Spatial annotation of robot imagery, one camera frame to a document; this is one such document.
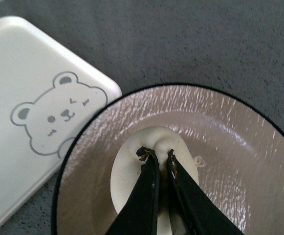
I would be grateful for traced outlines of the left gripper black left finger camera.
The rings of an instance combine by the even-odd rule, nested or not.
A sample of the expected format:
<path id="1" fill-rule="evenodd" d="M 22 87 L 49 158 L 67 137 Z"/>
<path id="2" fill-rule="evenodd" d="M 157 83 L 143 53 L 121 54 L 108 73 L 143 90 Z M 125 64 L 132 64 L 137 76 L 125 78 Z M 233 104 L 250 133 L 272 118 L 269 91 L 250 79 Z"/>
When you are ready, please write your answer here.
<path id="1" fill-rule="evenodd" d="M 159 205 L 160 169 L 155 151 L 141 147 L 136 152 L 145 160 L 129 198 L 113 221 L 107 235 L 155 235 Z"/>

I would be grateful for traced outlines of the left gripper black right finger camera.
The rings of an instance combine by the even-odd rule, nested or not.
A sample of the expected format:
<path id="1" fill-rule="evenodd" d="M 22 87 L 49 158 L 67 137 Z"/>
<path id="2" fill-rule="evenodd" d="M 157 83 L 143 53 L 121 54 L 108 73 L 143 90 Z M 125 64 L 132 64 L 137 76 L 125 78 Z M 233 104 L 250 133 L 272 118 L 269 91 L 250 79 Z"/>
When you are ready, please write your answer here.
<path id="1" fill-rule="evenodd" d="M 208 198 L 174 154 L 167 159 L 169 219 L 174 235 L 241 235 Z"/>

